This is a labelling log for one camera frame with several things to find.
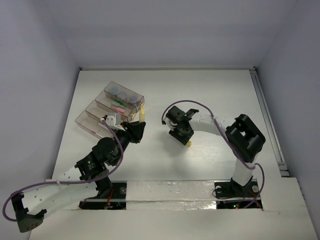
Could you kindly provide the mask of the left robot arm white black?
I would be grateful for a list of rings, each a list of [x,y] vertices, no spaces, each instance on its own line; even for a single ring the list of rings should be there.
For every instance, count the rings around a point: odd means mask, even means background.
[[[109,175],[121,165],[128,145],[142,140],[146,122],[125,121],[122,129],[117,130],[105,120],[102,124],[112,137],[101,138],[88,155],[58,179],[25,186],[9,197],[21,233],[39,227],[49,215],[73,203],[111,195],[113,184]]]

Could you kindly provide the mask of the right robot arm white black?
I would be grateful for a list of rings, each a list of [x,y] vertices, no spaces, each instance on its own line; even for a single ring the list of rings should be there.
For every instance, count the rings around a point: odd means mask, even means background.
[[[234,119],[202,114],[197,109],[182,111],[172,106],[161,118],[170,129],[169,134],[184,146],[195,132],[205,132],[222,137],[236,157],[235,169],[230,179],[230,190],[242,196],[249,189],[255,161],[266,138],[249,116],[240,114]]]

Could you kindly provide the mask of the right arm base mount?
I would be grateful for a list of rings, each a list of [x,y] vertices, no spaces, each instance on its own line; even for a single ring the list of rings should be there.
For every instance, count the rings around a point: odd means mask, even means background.
[[[214,183],[212,195],[218,210],[263,209],[258,182],[253,179],[244,187],[233,181]]]

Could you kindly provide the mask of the blue glitter jar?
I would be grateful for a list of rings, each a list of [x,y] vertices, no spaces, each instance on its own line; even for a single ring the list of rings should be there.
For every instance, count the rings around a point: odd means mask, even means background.
[[[116,95],[120,92],[120,90],[119,90],[118,87],[112,86],[112,87],[109,88],[108,92],[109,92],[111,95],[116,96]]]

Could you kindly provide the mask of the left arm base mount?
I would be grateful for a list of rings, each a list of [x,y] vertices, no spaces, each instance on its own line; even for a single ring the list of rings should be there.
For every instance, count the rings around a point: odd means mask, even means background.
[[[127,181],[113,181],[106,197],[91,197],[79,202],[81,210],[125,210],[127,208]]]

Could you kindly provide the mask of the green highlighter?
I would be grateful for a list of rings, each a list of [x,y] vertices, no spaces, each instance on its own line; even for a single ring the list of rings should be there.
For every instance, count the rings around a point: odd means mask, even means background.
[[[120,102],[117,102],[117,101],[112,101],[111,105],[119,107],[119,108],[125,108],[125,106],[123,104],[121,104]]]

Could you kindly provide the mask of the pink highlighter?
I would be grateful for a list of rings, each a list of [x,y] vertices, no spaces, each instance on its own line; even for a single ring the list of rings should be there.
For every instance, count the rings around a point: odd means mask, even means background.
[[[120,109],[119,107],[113,106],[113,105],[111,106],[111,108],[114,109],[114,110],[119,110]]]

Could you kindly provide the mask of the yellow highlighter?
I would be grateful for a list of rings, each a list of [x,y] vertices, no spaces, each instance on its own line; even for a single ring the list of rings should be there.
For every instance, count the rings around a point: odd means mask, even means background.
[[[139,123],[143,123],[144,121],[145,121],[145,111],[143,107],[141,107],[139,111]]]

